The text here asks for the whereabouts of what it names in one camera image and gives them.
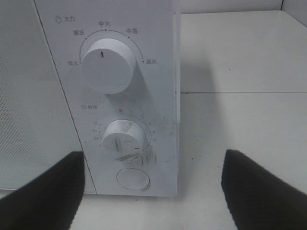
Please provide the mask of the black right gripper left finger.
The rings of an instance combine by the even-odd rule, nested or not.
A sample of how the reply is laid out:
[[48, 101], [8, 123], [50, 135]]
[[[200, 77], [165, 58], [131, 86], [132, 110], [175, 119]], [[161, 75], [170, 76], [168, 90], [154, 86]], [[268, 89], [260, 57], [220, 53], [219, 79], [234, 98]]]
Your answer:
[[0, 200], [2, 230], [68, 230], [84, 193], [84, 155], [73, 151]]

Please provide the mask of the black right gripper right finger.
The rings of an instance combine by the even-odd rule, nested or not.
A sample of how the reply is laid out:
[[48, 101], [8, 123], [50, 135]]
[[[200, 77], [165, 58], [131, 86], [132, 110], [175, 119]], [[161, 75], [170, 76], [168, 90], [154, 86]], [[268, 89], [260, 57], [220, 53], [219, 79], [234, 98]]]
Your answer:
[[307, 195], [238, 150], [225, 152], [221, 187], [239, 230], [307, 228]]

